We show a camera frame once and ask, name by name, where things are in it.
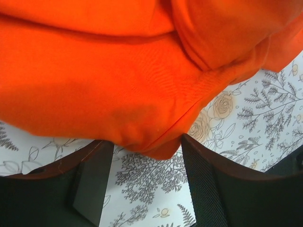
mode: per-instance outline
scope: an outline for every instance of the orange cloth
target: orange cloth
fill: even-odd
[[[303,49],[302,0],[0,0],[0,119],[170,158],[201,109]]]

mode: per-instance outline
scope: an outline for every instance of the botanical print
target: botanical print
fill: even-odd
[[[4,123],[0,122],[0,147],[5,147],[9,150],[18,151],[19,149],[7,138]]]
[[[148,212],[148,208],[146,205],[144,206],[136,206],[131,209],[130,215],[126,215],[121,213],[118,217],[110,223],[109,227],[125,227],[131,226],[133,223],[137,221],[142,221],[146,218],[146,214]]]
[[[103,208],[106,207],[106,206],[108,205],[108,203],[109,203],[109,201],[110,201],[110,197],[111,197],[111,195],[106,195],[106,196],[104,197]]]
[[[264,70],[227,87],[189,135],[237,163],[268,170],[303,144],[303,74],[296,61],[302,62],[298,57],[279,73]]]
[[[241,142],[239,142],[238,147],[235,150],[223,151],[220,152],[220,154],[236,163],[245,166],[250,160],[250,152],[254,151],[257,147],[261,146],[261,144],[258,143],[259,139],[260,137],[249,137],[247,140],[242,140]],[[255,168],[256,162],[257,161],[254,161],[251,167]]]
[[[122,151],[123,148],[119,147],[119,146],[115,146],[114,148],[114,153],[113,153],[113,162],[119,161],[120,160],[120,156],[119,153],[120,151]]]
[[[181,151],[169,160],[155,160],[135,153],[125,155],[121,160],[116,185],[124,187],[122,194],[130,203],[139,200],[151,204],[157,189],[165,193],[179,192],[187,183]]]
[[[56,153],[54,157],[54,161],[63,158],[63,148],[68,147],[70,144],[72,144],[77,139],[63,139],[63,138],[53,138],[52,141],[50,141],[46,146],[44,146],[42,149],[45,149],[47,147],[56,147]]]
[[[183,215],[183,222],[184,222],[184,227],[191,227],[193,224],[196,223],[195,217],[181,204],[177,205],[182,212]]]
[[[34,169],[42,167],[43,165],[36,161],[39,149],[31,147],[28,153],[28,159],[21,162],[19,165],[16,161],[3,161],[0,165],[0,176],[14,175],[14,174],[27,174]]]
[[[188,134],[207,148],[217,151],[222,149],[224,140],[231,136],[236,123],[231,123],[226,130],[222,126],[234,110],[233,100],[241,94],[241,89],[248,81],[240,83],[232,91],[223,91],[210,104],[203,109]]]
[[[152,218],[167,218],[170,216],[168,208],[162,209],[161,212],[160,212],[160,209],[157,208],[157,212],[158,212],[158,214],[156,214]]]
[[[181,226],[174,226],[174,223],[172,223],[171,225],[167,224],[167,225],[161,225],[161,226],[158,226],[158,227],[181,227]]]
[[[261,81],[262,90],[254,88],[253,93],[245,97],[245,101],[254,105],[254,108],[244,106],[242,111],[238,113],[238,119],[244,121],[243,129],[250,133],[259,130],[263,127],[261,124],[265,122],[265,136],[267,138],[265,149],[268,151],[280,149],[281,151],[275,160],[268,161],[262,171],[266,171],[303,144],[301,115],[294,114],[295,109],[302,110],[302,88],[297,89],[287,79],[287,77],[297,75],[297,72],[298,66],[294,63],[287,74],[284,70],[280,73],[265,71],[265,78]],[[281,134],[286,130],[291,130],[291,141],[281,139]]]

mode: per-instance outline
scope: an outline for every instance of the leaf drawing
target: leaf drawing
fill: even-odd
[[[158,217],[160,217],[161,216],[161,214],[156,214],[156,215],[154,215],[152,218],[158,218]]]
[[[221,140],[218,141],[218,142],[217,142],[217,148],[220,148],[220,149],[221,149],[221,148],[223,147],[223,143],[224,143],[224,142],[221,141]]]
[[[241,95],[241,91],[236,89],[236,90],[234,90],[234,91],[232,92],[232,95],[233,95],[233,96]]]
[[[29,161],[35,161],[39,154],[39,148],[31,147],[28,154]]]
[[[36,160],[39,154],[39,149],[31,147],[28,153],[28,159],[21,162],[20,165],[15,161],[3,161],[0,165],[0,175],[12,175],[12,174],[28,174],[34,169],[42,167],[43,165]]]
[[[236,123],[229,126],[229,128],[226,130],[226,132],[224,134],[224,138],[228,138],[232,134],[232,132],[235,130],[235,127],[236,127]]]
[[[223,125],[224,125],[224,118],[222,118],[222,119],[220,120],[220,123],[219,123],[218,126],[217,126],[217,130],[219,130],[220,128],[222,128]]]
[[[298,89],[290,81],[286,81],[286,76],[282,70],[279,73],[265,71],[265,78],[262,79],[263,89],[261,92],[254,88],[250,97],[245,101],[250,105],[255,105],[255,111],[251,107],[243,107],[242,111],[237,113],[238,119],[243,120],[243,129],[253,132],[259,126],[259,119],[265,122],[265,135],[268,139],[265,149],[271,151],[277,146],[277,142],[292,123],[293,110],[296,105],[303,101],[299,96]],[[279,143],[278,147],[283,150],[290,144]],[[245,157],[237,157],[238,161],[246,161]]]
[[[75,152],[78,151],[78,150],[80,150],[80,149],[82,149],[82,148],[83,148],[83,146],[80,146],[80,147],[76,148]]]
[[[111,195],[106,195],[103,202],[103,208],[106,207],[110,201]]]
[[[187,182],[181,151],[169,160],[156,160],[135,153],[125,155],[121,160],[122,170],[116,174],[116,184],[125,187],[122,193],[130,203],[139,200],[151,204],[158,188],[165,193],[178,192]]]
[[[161,225],[158,227],[174,227],[174,223],[172,223],[171,225],[167,224],[167,225]]]
[[[220,152],[220,155],[228,157],[230,160],[246,165],[250,160],[250,152],[255,148],[261,146],[259,144],[260,137],[249,137],[247,140],[242,140],[238,143],[238,147],[235,150],[227,150]]]
[[[183,214],[184,227],[191,227],[196,223],[196,218],[181,204],[177,205]]]
[[[120,160],[120,157],[118,156],[118,155],[116,155],[116,154],[113,154],[113,159],[112,159],[112,161],[113,162],[116,162],[116,161],[119,161]]]
[[[53,138],[47,145],[45,145],[42,149],[47,147],[56,147],[56,153],[54,157],[54,161],[63,157],[63,148],[68,147],[71,143],[78,139],[62,139],[62,138]]]
[[[4,123],[0,122],[0,147],[5,147],[6,149],[18,151],[19,149],[7,138],[5,132]]]
[[[134,222],[142,221],[146,218],[146,214],[148,212],[148,208],[146,205],[143,206],[136,206],[135,208],[131,209],[129,218],[126,218],[126,214],[121,213],[118,215],[113,222],[110,222],[109,227],[124,227],[125,224],[132,225]]]
[[[115,146],[114,154],[119,154],[119,152],[123,149],[124,149],[123,147]]]
[[[292,151],[296,150],[299,146],[303,144],[303,131],[302,127],[299,126],[296,129],[293,129],[292,133],[293,139],[292,141],[286,141],[278,143],[278,148],[282,151],[282,153],[276,158],[276,160],[269,161],[261,171],[267,171],[272,166],[280,162],[285,156],[289,155]]]

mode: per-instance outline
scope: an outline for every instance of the floral wallpaper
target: floral wallpaper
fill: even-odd
[[[279,73],[227,87],[189,135],[244,166],[267,171],[303,144],[303,53]]]
[[[266,171],[303,144],[303,53],[280,73],[227,87],[189,135],[241,165]],[[35,137],[0,122],[0,175],[27,174],[90,140]],[[158,161],[115,147],[100,227],[191,227],[196,222],[182,150]]]

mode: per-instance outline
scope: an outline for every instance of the rose illustration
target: rose illustration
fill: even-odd
[[[228,92],[223,91],[215,100],[214,104],[208,109],[207,115],[210,118],[223,119],[229,116],[233,108],[232,97]]]
[[[188,134],[200,143],[205,142],[210,133],[209,121],[210,119],[207,116],[207,112],[202,110],[194,124],[191,126]]]

